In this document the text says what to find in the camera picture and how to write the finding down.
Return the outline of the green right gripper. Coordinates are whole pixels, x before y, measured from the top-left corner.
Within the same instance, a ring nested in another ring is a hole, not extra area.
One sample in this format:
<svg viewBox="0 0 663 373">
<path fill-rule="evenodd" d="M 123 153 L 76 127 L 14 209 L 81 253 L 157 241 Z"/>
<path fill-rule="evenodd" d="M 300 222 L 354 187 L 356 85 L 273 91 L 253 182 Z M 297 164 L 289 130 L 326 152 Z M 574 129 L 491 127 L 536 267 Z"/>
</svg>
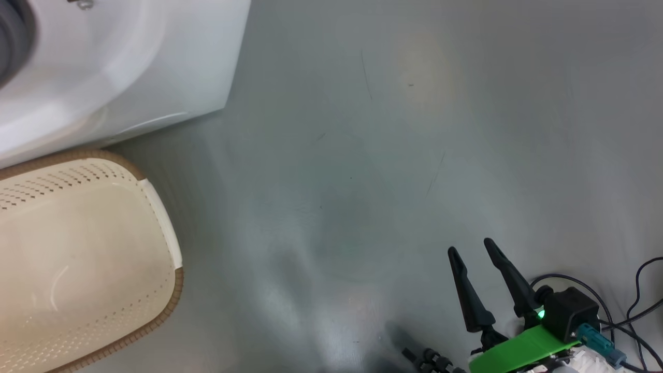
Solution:
<svg viewBox="0 0 663 373">
<path fill-rule="evenodd" d="M 514 302 L 517 317 L 529 314 L 538 315 L 540 304 L 535 292 L 522 274 L 506 257 L 491 238 L 484 239 L 484 246 L 493 265 L 500 271 Z M 493 328 L 495 317 L 485 309 L 478 294 L 467 276 L 467 267 L 455 247 L 449 247 L 448 257 L 458 302 L 460 304 L 466 331 L 483 332 Z M 563 350 L 579 345 L 576 339 L 571 342 L 559 340 L 544 326 L 535 326 L 514 338 L 485 349 L 483 354 L 469 362 L 470 372 L 510 372 L 533 365 Z"/>
</svg>

